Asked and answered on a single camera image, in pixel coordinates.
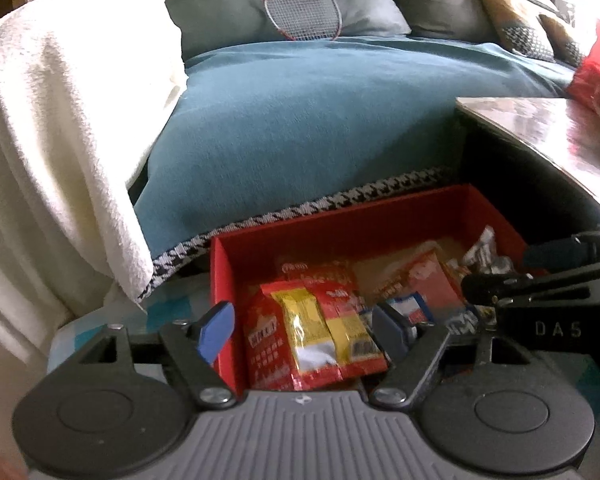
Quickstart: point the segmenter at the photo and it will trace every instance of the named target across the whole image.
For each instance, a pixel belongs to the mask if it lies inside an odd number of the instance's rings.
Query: white towel
[[[164,0],[35,0],[0,20],[0,342],[59,326],[153,273],[127,194],[186,87]]]

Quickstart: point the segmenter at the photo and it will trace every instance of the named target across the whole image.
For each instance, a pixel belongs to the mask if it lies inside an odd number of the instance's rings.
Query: barcode
[[[351,359],[362,359],[379,352],[376,343],[372,339],[363,339],[362,341],[353,341],[351,343]]]

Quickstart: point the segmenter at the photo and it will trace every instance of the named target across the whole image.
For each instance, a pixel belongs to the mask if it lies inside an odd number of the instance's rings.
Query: tabletop
[[[600,120],[576,101],[460,97],[456,107],[542,156],[600,204]]]

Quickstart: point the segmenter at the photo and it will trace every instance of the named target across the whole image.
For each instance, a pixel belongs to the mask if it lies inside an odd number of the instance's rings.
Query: yellow throw pillow
[[[586,53],[577,40],[576,30],[557,16],[548,14],[540,14],[540,23],[551,41],[555,57],[573,67],[579,67]]]
[[[504,48],[521,56],[554,60],[554,50],[538,20],[539,7],[526,0],[481,0]]]

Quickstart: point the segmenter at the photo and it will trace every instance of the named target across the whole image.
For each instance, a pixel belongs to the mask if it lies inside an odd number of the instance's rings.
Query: racket strings
[[[293,40],[337,37],[341,19],[333,0],[265,0],[271,21]]]

